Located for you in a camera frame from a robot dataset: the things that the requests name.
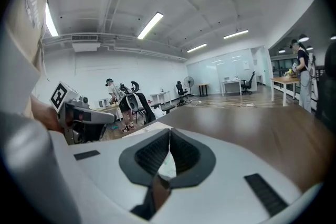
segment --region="standing fan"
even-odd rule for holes
[[[191,93],[191,87],[194,85],[195,81],[192,77],[186,77],[184,79],[184,85],[190,89],[190,96],[193,96]]]

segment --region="wooden floor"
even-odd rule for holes
[[[254,104],[256,108],[274,108],[282,106],[283,93],[278,90],[274,90],[274,102],[271,102],[271,89],[266,86],[258,85],[257,92],[254,92],[251,95],[246,94],[240,96],[239,93],[232,93],[226,94],[224,95],[224,97],[222,97],[221,94],[210,94],[207,97],[193,96],[189,97],[188,99],[192,102],[188,103],[187,106],[196,106],[199,108],[229,109],[241,107],[242,109],[244,109],[244,105],[246,104]],[[173,105],[176,105],[178,102],[178,100],[173,101]],[[287,96],[287,104],[289,106],[295,106],[299,105],[299,102],[297,100],[293,100],[292,97]],[[144,118],[142,116],[139,116],[138,123],[136,124],[135,122],[136,120],[134,119],[135,130],[132,132],[135,132],[144,125]],[[117,122],[114,126],[118,126],[118,129],[113,130],[113,126],[108,126],[107,130],[105,131],[104,137],[102,138],[103,141],[119,139],[132,133],[121,132],[121,129],[124,127],[123,122]]]

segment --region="ceiling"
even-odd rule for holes
[[[71,34],[99,34],[106,46],[139,48],[176,57],[203,43],[202,51],[224,45],[223,36],[236,29],[263,34],[263,0],[49,0],[59,33],[44,38],[46,51],[71,48]],[[155,15],[164,14],[146,36],[137,36]]]
[[[332,12],[326,3],[326,0],[314,0],[302,17],[293,25],[286,36],[269,50],[272,56],[289,55],[292,50],[289,45],[293,39],[299,39],[301,34],[309,37],[309,40],[303,44],[313,47],[315,55],[320,56],[319,64],[323,65],[324,53],[329,46],[332,34],[336,33],[336,24]],[[285,49],[285,53],[280,54],[279,49]]]

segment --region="person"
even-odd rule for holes
[[[293,39],[291,42],[293,53],[298,55],[298,66],[294,68],[295,73],[300,73],[301,89],[299,105],[308,112],[311,112],[311,77],[308,71],[309,54],[304,45]]]
[[[133,123],[133,113],[129,105],[127,104],[126,98],[121,98],[117,87],[114,85],[112,79],[106,80],[106,86],[109,87],[109,94],[111,95],[111,101],[116,100],[119,104],[120,111],[124,118],[125,127],[121,130],[123,133],[127,133],[130,130],[134,130],[134,123]]]
[[[46,31],[47,0],[11,0],[4,14],[4,27],[25,58],[41,70],[43,47],[41,39]],[[27,100],[24,116],[39,120],[48,130],[62,132],[57,113],[51,105],[40,102],[33,95]]]

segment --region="cap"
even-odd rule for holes
[[[109,83],[109,82],[113,82],[113,79],[107,79],[107,80],[106,80],[106,84],[105,84],[106,87],[108,86],[108,83]]]

